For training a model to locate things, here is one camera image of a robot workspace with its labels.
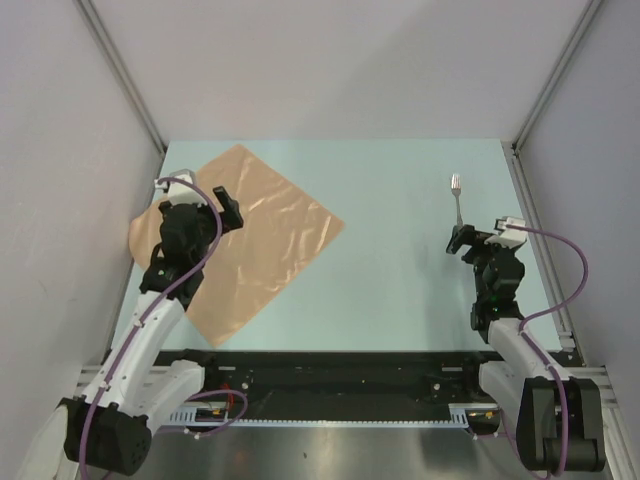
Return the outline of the orange cloth napkin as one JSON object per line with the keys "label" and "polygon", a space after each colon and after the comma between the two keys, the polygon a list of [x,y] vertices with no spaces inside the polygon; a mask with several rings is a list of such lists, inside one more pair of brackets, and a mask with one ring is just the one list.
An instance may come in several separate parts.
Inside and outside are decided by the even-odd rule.
{"label": "orange cloth napkin", "polygon": [[195,176],[205,192],[224,187],[244,220],[241,229],[222,236],[186,311],[204,339],[219,347],[280,294],[344,223],[242,145]]}

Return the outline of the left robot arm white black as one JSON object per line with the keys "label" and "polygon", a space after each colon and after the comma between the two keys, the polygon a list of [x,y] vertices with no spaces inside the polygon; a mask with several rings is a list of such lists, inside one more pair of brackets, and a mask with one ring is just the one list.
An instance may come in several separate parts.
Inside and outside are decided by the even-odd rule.
{"label": "left robot arm white black", "polygon": [[192,396],[207,400],[221,387],[216,370],[189,360],[174,362],[152,385],[145,382],[221,237],[243,227],[239,204],[222,186],[205,193],[177,177],[156,186],[167,195],[159,206],[160,241],[127,329],[83,392],[60,402],[67,412],[64,452],[83,477],[91,467],[136,473],[169,417]]}

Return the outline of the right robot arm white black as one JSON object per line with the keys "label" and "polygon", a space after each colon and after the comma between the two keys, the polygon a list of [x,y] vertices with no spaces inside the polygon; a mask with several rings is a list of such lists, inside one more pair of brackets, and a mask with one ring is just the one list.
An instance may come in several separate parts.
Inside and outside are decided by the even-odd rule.
{"label": "right robot arm white black", "polygon": [[462,260],[473,268],[471,327],[501,357],[464,372],[461,388],[473,401],[496,401],[515,427],[509,438],[520,461],[534,476],[600,472],[606,463],[600,390],[543,349],[516,301],[525,275],[517,252],[531,231],[514,217],[497,219],[491,233],[471,225],[452,229],[447,253],[466,247]]}

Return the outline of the ornate silver fork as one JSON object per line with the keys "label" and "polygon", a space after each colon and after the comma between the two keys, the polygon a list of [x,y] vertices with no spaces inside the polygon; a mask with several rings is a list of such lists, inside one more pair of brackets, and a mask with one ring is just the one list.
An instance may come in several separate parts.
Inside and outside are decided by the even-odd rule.
{"label": "ornate silver fork", "polygon": [[450,190],[455,199],[456,204],[456,224],[458,228],[462,228],[464,225],[462,212],[461,212],[461,178],[459,174],[453,174],[451,177]]}

